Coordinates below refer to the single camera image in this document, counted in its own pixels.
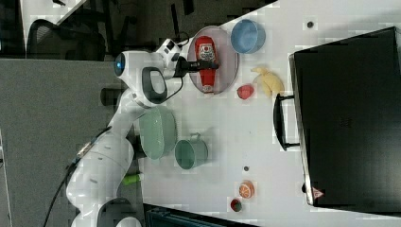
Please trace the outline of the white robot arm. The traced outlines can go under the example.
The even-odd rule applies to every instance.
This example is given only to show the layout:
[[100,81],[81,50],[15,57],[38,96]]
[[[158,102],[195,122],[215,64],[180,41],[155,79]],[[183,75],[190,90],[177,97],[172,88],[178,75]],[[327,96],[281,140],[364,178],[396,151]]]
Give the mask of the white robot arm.
[[67,199],[78,208],[71,227],[142,227],[135,211],[117,191],[128,172],[134,149],[127,139],[135,120],[166,102],[179,89],[175,79],[217,69],[215,60],[188,61],[178,51],[124,51],[113,64],[127,89],[106,129],[79,151],[66,186]]

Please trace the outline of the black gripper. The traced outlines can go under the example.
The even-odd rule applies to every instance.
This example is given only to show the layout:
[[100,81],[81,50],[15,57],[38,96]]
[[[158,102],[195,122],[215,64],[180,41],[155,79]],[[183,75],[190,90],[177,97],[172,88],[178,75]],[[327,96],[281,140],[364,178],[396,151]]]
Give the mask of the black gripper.
[[188,72],[199,72],[202,70],[217,70],[219,66],[207,66],[209,61],[187,61],[184,57],[180,56],[177,59],[176,68],[174,71],[175,78],[183,78]]

